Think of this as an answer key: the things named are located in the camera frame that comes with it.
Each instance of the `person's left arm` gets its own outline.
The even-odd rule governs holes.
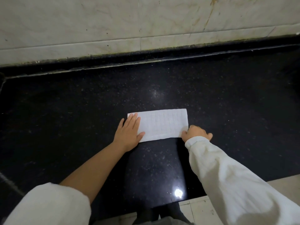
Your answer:
[[[140,117],[130,114],[119,123],[113,142],[94,155],[59,185],[47,183],[29,191],[6,219],[4,225],[88,224],[90,203],[109,173],[127,151],[137,146]]]

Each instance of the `tiled floor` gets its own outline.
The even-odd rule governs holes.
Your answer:
[[[300,174],[268,182],[273,188],[300,205]],[[179,202],[186,218],[196,225],[222,225],[208,196]],[[132,225],[136,212],[97,221],[94,225]]]

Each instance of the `wall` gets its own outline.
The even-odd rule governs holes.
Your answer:
[[[1,0],[0,65],[300,32],[300,0]]]

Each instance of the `finger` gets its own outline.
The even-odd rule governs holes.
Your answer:
[[[185,135],[187,135],[187,131],[183,130],[181,133],[181,138],[184,137]]]
[[[117,129],[120,129],[123,127],[123,122],[124,122],[124,118],[121,119]]]
[[[129,124],[128,124],[128,127],[133,129],[133,126],[134,126],[136,120],[137,120],[137,113],[135,113],[135,114],[133,115],[132,119],[130,120],[130,122],[129,122]]]
[[[131,121],[132,117],[133,117],[133,114],[131,113],[131,114],[128,116],[127,120],[125,121],[124,127],[127,127],[127,126],[128,126],[128,124],[129,124],[129,122]]]
[[[212,133],[210,132],[208,135],[208,140],[210,141],[212,139]]]
[[[137,135],[137,142],[140,142],[144,135],[145,132],[141,132],[139,135]]]
[[[140,126],[140,121],[141,121],[141,117],[138,117],[137,120],[135,121],[135,124],[133,126],[133,129],[137,132]]]

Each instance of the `white sleeve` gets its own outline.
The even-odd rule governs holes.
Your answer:
[[[71,187],[47,183],[30,190],[4,225],[88,225],[90,216],[87,196]]]
[[[189,161],[226,224],[300,224],[300,207],[202,136],[185,143]]]

